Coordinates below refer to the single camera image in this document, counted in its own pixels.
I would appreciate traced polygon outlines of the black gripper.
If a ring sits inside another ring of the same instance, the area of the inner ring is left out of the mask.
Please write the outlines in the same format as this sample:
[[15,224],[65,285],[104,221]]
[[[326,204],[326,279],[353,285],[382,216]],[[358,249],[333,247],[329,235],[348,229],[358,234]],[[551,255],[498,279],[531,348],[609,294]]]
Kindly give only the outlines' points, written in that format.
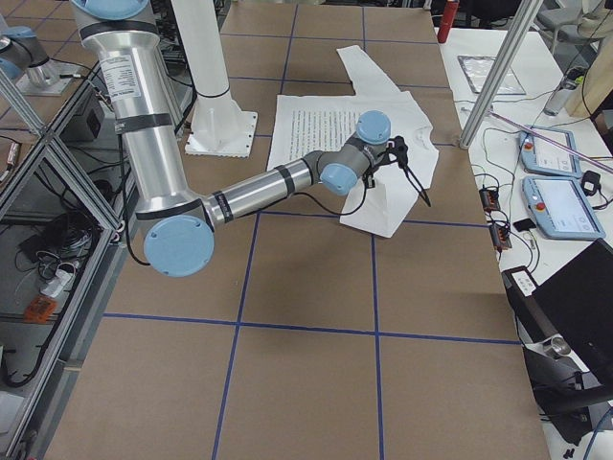
[[431,206],[431,200],[422,186],[421,182],[413,171],[408,166],[408,146],[401,136],[396,136],[388,140],[387,148],[382,153],[375,157],[375,163],[364,173],[364,185],[367,188],[375,187],[375,172],[384,166],[396,164],[403,172],[413,187],[418,193],[418,197],[428,206]]

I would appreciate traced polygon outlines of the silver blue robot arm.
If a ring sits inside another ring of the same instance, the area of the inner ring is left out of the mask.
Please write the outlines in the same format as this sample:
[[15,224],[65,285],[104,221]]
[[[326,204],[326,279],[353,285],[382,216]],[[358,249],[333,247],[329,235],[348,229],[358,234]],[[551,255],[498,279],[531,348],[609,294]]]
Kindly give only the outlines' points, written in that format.
[[[201,270],[212,258],[218,226],[253,215],[314,184],[344,196],[374,173],[397,164],[408,149],[386,115],[361,115],[339,149],[315,150],[210,195],[188,185],[166,95],[165,66],[147,1],[76,1],[82,45],[100,62],[115,115],[119,149],[128,156],[140,195],[136,218],[145,230],[145,261],[170,277]],[[242,110],[228,82],[215,7],[210,1],[172,5],[193,79],[195,106],[188,150],[245,154],[257,114]]]
[[1,70],[30,96],[59,96],[81,76],[80,65],[52,60],[26,26],[8,27],[1,33]]

